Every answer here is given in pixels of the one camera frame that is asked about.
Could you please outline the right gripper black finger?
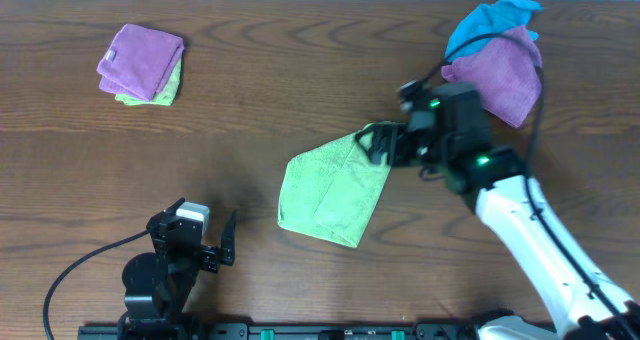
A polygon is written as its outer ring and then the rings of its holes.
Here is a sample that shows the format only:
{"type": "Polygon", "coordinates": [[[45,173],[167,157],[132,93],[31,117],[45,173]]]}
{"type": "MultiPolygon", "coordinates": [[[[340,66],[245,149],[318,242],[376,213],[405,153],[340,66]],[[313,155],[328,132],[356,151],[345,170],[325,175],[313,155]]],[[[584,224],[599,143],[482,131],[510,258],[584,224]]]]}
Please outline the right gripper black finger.
{"type": "Polygon", "coordinates": [[[406,130],[406,125],[396,122],[370,123],[354,137],[360,145],[388,145],[396,141],[406,130]]]}
{"type": "Polygon", "coordinates": [[[394,166],[396,163],[396,138],[374,139],[367,150],[369,161],[374,165],[394,166]]]}

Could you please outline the green microfiber cloth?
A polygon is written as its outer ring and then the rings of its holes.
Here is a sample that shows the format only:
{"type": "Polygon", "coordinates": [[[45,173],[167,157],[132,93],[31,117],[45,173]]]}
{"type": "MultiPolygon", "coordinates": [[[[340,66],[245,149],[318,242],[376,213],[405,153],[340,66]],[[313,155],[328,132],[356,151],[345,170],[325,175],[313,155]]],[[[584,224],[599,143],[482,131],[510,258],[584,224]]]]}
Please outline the green microfiber cloth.
{"type": "Polygon", "coordinates": [[[345,247],[359,245],[391,167],[372,163],[370,123],[358,132],[301,153],[287,164],[278,201],[278,225],[345,247]]]}

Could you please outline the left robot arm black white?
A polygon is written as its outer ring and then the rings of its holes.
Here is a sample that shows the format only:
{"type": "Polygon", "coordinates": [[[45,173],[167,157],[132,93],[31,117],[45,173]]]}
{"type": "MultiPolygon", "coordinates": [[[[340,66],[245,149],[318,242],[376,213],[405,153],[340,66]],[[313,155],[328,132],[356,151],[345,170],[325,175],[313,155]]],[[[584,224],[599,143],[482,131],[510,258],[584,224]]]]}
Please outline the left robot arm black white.
{"type": "Polygon", "coordinates": [[[206,339],[208,329],[183,313],[202,271],[216,273],[235,260],[237,213],[232,212],[218,246],[203,243],[210,210],[181,198],[152,216],[146,229],[154,250],[131,259],[122,272],[126,314],[119,339],[206,339]]]}

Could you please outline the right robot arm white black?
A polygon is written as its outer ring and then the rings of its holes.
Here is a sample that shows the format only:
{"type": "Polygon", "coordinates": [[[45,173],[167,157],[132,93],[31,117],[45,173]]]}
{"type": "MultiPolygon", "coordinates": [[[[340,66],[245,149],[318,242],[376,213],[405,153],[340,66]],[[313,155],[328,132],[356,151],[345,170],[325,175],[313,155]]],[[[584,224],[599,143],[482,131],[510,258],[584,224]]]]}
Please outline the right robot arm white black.
{"type": "Polygon", "coordinates": [[[418,165],[426,174],[442,174],[447,188],[510,251],[554,326],[548,331],[503,316],[475,328],[475,337],[638,338],[638,303],[573,238],[529,165],[511,147],[493,143],[476,89],[410,82],[400,97],[407,122],[368,125],[356,133],[357,145],[375,165],[418,165]]]}

